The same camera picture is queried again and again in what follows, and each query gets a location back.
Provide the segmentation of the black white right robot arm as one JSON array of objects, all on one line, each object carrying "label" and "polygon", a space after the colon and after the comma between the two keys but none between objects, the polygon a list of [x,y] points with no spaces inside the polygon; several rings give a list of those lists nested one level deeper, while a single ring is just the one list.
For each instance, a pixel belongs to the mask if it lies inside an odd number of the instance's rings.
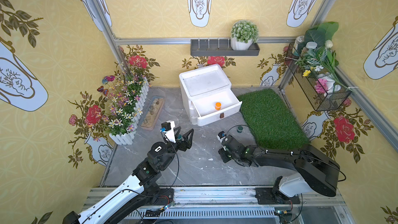
[{"label": "black white right robot arm", "polygon": [[217,138],[222,146],[219,154],[225,163],[233,160],[243,167],[277,167],[295,172],[277,177],[271,188],[257,188],[259,204],[300,203],[298,196],[312,191],[326,197],[336,196],[340,166],[310,144],[297,150],[277,150],[244,146],[224,132]]}]

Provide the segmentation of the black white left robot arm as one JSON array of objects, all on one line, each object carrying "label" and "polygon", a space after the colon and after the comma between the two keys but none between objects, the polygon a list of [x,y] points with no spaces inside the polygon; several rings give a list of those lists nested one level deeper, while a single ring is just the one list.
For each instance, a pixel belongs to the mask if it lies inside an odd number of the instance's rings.
[{"label": "black white left robot arm", "polygon": [[67,214],[64,224],[117,224],[130,213],[167,192],[156,181],[177,157],[177,151],[192,147],[194,130],[182,135],[181,140],[171,142],[166,135],[163,141],[151,146],[147,157],[136,167],[131,175],[114,191],[81,213]]}]

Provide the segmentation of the orange paint can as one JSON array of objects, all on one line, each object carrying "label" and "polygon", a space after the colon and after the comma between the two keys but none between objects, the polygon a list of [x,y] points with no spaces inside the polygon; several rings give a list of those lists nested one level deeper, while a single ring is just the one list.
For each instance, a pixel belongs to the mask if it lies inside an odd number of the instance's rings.
[{"label": "orange paint can", "polygon": [[221,103],[220,102],[217,102],[215,104],[215,110],[217,110],[217,111],[221,110]]}]

